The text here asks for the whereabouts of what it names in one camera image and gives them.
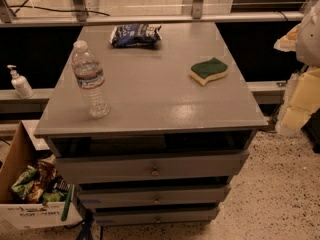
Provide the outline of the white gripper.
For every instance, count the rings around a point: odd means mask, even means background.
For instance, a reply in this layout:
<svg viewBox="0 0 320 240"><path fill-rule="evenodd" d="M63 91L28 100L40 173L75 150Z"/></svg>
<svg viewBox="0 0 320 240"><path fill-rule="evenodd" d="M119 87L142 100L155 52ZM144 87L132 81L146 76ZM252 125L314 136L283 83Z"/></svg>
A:
<svg viewBox="0 0 320 240"><path fill-rule="evenodd" d="M282 52L295 52L299 27L299 24L294 26L275 42L273 48ZM276 132L283 136L294 136L319 109L320 68L309 68L302 74L292 74L277 117Z"/></svg>

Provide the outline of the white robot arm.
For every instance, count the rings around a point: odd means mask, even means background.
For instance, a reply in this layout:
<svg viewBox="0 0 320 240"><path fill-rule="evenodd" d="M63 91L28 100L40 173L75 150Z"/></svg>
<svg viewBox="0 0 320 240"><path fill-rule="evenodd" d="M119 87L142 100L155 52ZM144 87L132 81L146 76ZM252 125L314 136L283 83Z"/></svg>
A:
<svg viewBox="0 0 320 240"><path fill-rule="evenodd" d="M287 82L276 132L295 135L320 108L320 1L309 7L302 21L274 44L279 51L295 51L304 64Z"/></svg>

